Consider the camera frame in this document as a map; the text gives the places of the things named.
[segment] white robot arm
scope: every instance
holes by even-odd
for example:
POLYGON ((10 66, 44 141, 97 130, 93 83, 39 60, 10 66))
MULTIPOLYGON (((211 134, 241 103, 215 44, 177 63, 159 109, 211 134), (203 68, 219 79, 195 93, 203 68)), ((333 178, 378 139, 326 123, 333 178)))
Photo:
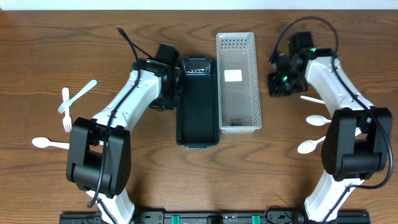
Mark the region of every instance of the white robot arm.
POLYGON ((135 211, 125 188, 131 170, 130 132, 148 106, 172 109, 178 105, 181 94, 180 69, 176 67, 178 51, 173 47, 162 44, 155 58, 139 62, 140 78, 138 71, 132 70, 112 102, 91 120, 78 118, 71 131, 67 179, 95 197, 102 220, 108 223, 131 223, 135 211), (109 149, 103 169, 103 155, 91 151, 89 145, 104 144, 108 128, 109 149), (101 170, 101 190, 96 197, 101 170))
POLYGON ((272 96, 287 96, 305 91, 310 84, 332 117, 322 146, 325 170, 313 193, 304 201, 308 221, 328 222, 337 217, 339 208, 354 189, 352 186, 360 186, 386 165, 387 144, 380 127, 365 110, 371 111, 387 133, 391 133, 392 117, 387 108, 375 108, 360 94, 340 61, 333 59, 333 51, 313 46, 309 32, 291 36, 289 52, 290 57, 276 52, 270 58, 277 72, 268 77, 269 92, 272 96), (356 128, 368 134, 365 140, 355 139, 356 128))
MULTIPOLYGON (((373 106, 348 79, 338 59, 335 59, 335 66, 338 68, 337 71, 346 85, 353 93, 358 95, 358 99, 369 108, 373 106)), ((328 108, 331 117, 335 113, 335 110, 343 108, 363 110, 362 106, 352 99, 347 90, 336 78, 331 66, 331 57, 317 57, 315 60, 310 60, 305 71, 305 79, 316 89, 321 99, 325 102, 325 106, 328 108)), ((350 184, 361 185, 363 182, 364 180, 360 178, 344 179, 337 182, 332 175, 324 170, 315 190, 304 201, 308 218, 316 222, 322 222, 339 199, 339 196, 344 193, 347 186, 350 184)), ((334 220, 337 217, 338 210, 351 192, 345 194, 344 198, 326 221, 334 220)))

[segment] green clamp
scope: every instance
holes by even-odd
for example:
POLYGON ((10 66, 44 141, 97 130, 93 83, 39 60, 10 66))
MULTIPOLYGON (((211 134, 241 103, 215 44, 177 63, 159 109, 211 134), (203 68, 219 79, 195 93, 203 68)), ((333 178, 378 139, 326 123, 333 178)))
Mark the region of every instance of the green clamp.
POLYGON ((251 217, 252 224, 261 224, 261 218, 259 215, 253 215, 251 217))
POLYGON ((172 215, 172 224, 180 224, 180 216, 179 215, 172 215))

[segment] white wall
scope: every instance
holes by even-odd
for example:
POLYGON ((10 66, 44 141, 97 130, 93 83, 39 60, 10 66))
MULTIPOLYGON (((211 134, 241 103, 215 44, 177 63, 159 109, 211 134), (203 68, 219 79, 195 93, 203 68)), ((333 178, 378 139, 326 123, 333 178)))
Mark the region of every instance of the white wall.
POLYGON ((398 9, 398 0, 0 0, 2 10, 398 9))

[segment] white label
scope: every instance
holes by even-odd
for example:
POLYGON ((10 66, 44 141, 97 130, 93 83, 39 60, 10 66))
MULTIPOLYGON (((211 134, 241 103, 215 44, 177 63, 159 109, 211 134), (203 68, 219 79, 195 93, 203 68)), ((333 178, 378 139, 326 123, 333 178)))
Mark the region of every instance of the white label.
POLYGON ((241 82, 242 70, 224 70, 224 78, 226 82, 241 82))

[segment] cutlery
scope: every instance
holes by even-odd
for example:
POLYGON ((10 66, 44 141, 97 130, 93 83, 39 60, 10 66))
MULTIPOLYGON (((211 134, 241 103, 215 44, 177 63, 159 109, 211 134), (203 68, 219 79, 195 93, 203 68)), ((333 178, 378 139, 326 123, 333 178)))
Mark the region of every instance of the cutlery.
POLYGON ((315 98, 312 98, 312 97, 309 97, 309 96, 300 96, 300 98, 303 99, 303 100, 308 100, 308 101, 314 102, 314 103, 325 104, 325 102, 323 102, 322 100, 318 100, 318 99, 315 99, 315 98))
MULTIPOLYGON (((62 99, 64 102, 69 100, 69 88, 65 87, 62 89, 62 99)), ((65 117, 63 118, 62 123, 65 132, 70 132, 72 129, 72 118, 69 114, 69 107, 65 108, 65 117)))
POLYGON ((314 126, 323 126, 324 124, 330 123, 331 120, 326 119, 322 115, 311 115, 305 119, 309 124, 314 126))
MULTIPOLYGON (((355 136, 361 134, 361 130, 359 128, 355 129, 355 136)), ((298 153, 307 154, 315 150, 317 144, 324 141, 326 136, 314 141, 314 140, 306 140, 298 146, 298 153)))
POLYGON ((87 83, 72 99, 64 101, 61 106, 58 108, 59 113, 63 113, 66 107, 70 107, 73 102, 75 102, 79 97, 85 94, 88 90, 92 89, 95 85, 97 85, 97 80, 92 80, 87 83))
POLYGON ((45 137, 34 138, 32 140, 32 143, 34 146, 39 147, 39 148, 45 148, 47 146, 54 146, 54 147, 59 147, 62 149, 69 149, 69 143, 53 142, 45 137))

